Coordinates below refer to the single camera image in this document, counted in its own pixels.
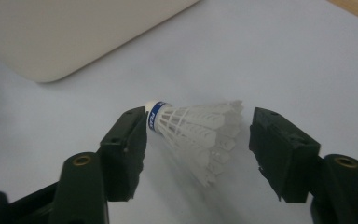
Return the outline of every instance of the badminton shuttlecock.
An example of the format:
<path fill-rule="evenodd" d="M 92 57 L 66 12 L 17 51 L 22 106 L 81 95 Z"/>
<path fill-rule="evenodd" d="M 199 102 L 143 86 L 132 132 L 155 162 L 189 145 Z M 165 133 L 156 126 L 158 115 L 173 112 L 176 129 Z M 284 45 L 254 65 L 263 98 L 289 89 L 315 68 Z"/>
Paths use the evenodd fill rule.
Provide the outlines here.
<path fill-rule="evenodd" d="M 236 145 L 241 101 L 177 108 L 164 102 L 148 102 L 145 107 L 148 127 L 164 136 L 203 186 L 214 183 L 230 159 L 228 152 Z"/>

